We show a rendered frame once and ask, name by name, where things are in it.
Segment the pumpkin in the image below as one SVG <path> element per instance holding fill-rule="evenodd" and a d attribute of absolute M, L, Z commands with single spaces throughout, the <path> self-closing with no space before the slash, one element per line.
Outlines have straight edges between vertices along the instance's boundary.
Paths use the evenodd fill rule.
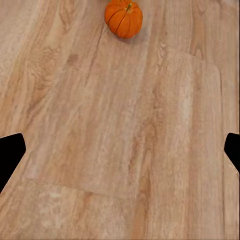
<path fill-rule="evenodd" d="M 104 20 L 118 38 L 130 39 L 141 31 L 143 13 L 132 0 L 111 0 L 105 8 Z"/>

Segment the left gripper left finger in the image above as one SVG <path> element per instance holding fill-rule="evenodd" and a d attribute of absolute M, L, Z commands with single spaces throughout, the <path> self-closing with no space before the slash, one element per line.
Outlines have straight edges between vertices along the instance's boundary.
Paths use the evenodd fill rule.
<path fill-rule="evenodd" d="M 22 133 L 0 138 L 0 193 L 26 153 Z"/>

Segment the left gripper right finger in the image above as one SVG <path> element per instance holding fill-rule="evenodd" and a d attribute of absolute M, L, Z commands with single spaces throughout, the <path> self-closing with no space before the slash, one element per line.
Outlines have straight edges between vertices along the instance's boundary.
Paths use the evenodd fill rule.
<path fill-rule="evenodd" d="M 227 135 L 224 151 L 240 173 L 240 135 L 229 133 Z"/>

